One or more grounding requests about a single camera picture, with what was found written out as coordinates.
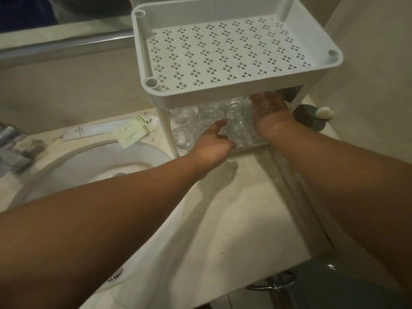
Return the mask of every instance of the sink drain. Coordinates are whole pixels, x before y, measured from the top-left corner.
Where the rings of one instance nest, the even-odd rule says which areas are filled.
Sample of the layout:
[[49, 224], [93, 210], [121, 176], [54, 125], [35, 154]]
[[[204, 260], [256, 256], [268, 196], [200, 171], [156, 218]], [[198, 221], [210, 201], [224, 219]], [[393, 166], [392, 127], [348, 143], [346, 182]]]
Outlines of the sink drain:
[[110, 279], [107, 280], [107, 282], [114, 282], [116, 281], [119, 276], [121, 275], [121, 273], [123, 272], [123, 267], [119, 268], [119, 270], [117, 270], [111, 277]]

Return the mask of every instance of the white ceramic sink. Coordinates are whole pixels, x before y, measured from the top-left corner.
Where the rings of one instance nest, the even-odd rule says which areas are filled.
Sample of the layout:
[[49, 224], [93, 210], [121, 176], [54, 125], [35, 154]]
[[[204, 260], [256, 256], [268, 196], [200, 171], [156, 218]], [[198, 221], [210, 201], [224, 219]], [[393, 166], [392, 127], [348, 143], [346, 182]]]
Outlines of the white ceramic sink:
[[[122, 149], [117, 142], [87, 146], [59, 158], [37, 173], [17, 193], [10, 208], [71, 187], [145, 170], [170, 160], [171, 157], [162, 150], [141, 142], [126, 149]], [[121, 283], [135, 273], [139, 265], [156, 259], [177, 230], [183, 207], [184, 200], [157, 232], [126, 261], [121, 275], [114, 281], [104, 283], [96, 292]]]

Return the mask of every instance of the forearm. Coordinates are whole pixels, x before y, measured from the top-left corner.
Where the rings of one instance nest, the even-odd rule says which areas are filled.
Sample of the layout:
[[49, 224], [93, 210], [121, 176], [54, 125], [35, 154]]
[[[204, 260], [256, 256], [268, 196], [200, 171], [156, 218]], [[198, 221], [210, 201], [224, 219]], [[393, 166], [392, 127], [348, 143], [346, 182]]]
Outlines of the forearm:
[[411, 267], [411, 165], [296, 122], [280, 125], [270, 143], [363, 247], [387, 264]]
[[[31, 308], [79, 306], [151, 237], [205, 173], [188, 155], [0, 214], [1, 296], [11, 301], [6, 307], [25, 299]], [[22, 291], [31, 297], [17, 294]]]

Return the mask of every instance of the person's left arm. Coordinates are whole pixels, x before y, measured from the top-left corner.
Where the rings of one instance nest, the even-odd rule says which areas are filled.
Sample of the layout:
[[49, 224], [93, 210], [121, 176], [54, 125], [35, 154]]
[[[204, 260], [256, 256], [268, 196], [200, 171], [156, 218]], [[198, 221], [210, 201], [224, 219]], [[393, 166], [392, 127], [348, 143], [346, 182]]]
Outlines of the person's left arm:
[[0, 307], [78, 308], [235, 147], [214, 123], [189, 154], [0, 214]]

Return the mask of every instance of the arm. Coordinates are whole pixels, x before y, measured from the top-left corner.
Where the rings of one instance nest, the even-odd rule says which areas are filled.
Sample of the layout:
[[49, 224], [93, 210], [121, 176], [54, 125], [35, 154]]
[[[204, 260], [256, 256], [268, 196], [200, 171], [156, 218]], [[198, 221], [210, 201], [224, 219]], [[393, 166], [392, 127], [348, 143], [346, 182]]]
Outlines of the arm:
[[255, 127], [318, 193], [327, 211], [412, 288], [412, 165], [297, 123], [276, 93], [252, 96]]
[[1, 213], [0, 307], [78, 308], [227, 158], [235, 145], [218, 135], [225, 124], [184, 157]]

